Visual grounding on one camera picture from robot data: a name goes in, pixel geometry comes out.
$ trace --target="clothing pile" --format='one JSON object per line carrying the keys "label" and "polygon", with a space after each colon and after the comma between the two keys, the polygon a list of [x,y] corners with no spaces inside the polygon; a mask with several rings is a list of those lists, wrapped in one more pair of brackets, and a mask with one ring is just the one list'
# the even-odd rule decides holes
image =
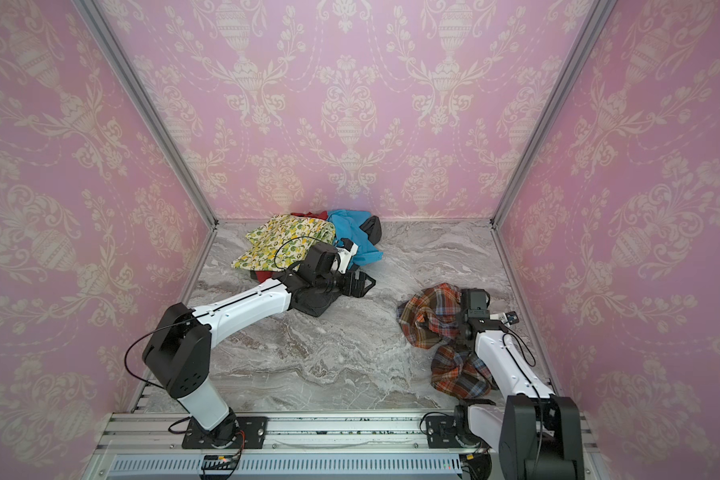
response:
{"label": "clothing pile", "polygon": [[232,263],[234,268],[250,270],[263,282],[272,272],[304,260],[309,247],[321,241],[342,246],[347,238],[358,246],[350,269],[377,262],[382,252],[374,246],[382,238],[377,216],[355,210],[331,210],[314,214],[276,215],[265,225],[246,235],[252,247]]}
{"label": "clothing pile", "polygon": [[489,393],[492,376],[458,341],[460,299],[461,289],[449,283],[424,289],[398,307],[398,322],[413,346],[428,349],[445,341],[432,359],[432,387],[457,398],[478,398]]}

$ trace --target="plaid shirt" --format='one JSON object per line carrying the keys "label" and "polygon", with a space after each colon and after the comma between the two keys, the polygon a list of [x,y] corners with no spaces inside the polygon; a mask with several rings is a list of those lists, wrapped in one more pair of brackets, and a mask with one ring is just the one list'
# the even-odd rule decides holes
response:
{"label": "plaid shirt", "polygon": [[449,283],[424,289],[398,307],[398,322],[413,346],[428,349],[448,342],[432,359],[432,387],[457,398],[476,398],[490,391],[491,375],[474,352],[458,343],[460,299],[461,290]]}

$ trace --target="pink wall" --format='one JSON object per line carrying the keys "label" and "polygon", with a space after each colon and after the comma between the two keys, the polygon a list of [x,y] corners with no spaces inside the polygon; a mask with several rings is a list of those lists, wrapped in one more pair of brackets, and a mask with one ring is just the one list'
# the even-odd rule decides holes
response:
{"label": "pink wall", "polygon": [[99,3],[219,217],[406,218],[493,214],[591,0]]}
{"label": "pink wall", "polygon": [[[0,478],[78,478],[207,234],[70,2],[0,2]],[[133,359],[134,365],[138,356]]]}
{"label": "pink wall", "polygon": [[616,4],[502,236],[612,478],[720,478],[720,2]]}

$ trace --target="gray marble surface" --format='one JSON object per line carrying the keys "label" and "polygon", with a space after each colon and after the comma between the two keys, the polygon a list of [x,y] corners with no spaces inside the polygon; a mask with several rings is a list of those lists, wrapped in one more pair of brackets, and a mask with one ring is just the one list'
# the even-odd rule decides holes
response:
{"label": "gray marble surface", "polygon": [[[260,223],[220,226],[190,306],[254,286],[232,261],[250,247]],[[494,312],[516,310],[487,221],[384,222],[381,261],[362,269],[376,287],[340,297],[319,318],[291,310],[260,320],[218,345],[211,378],[231,408],[245,411],[450,408],[457,400],[429,383],[436,350],[413,347],[395,321],[396,306],[441,282],[490,293]],[[530,344],[522,320],[516,331]],[[489,398],[500,399],[498,392]],[[182,412],[154,390],[147,412]]]}

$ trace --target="blue cloth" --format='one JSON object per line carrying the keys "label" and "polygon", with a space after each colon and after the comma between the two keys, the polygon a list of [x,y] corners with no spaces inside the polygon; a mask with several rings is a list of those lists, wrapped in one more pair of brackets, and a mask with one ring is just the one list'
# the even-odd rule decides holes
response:
{"label": "blue cloth", "polygon": [[382,252],[368,240],[368,234],[360,226],[371,217],[370,212],[357,210],[331,210],[328,212],[328,221],[336,228],[336,240],[349,238],[358,246],[358,252],[352,257],[349,265],[367,265],[382,259]]}

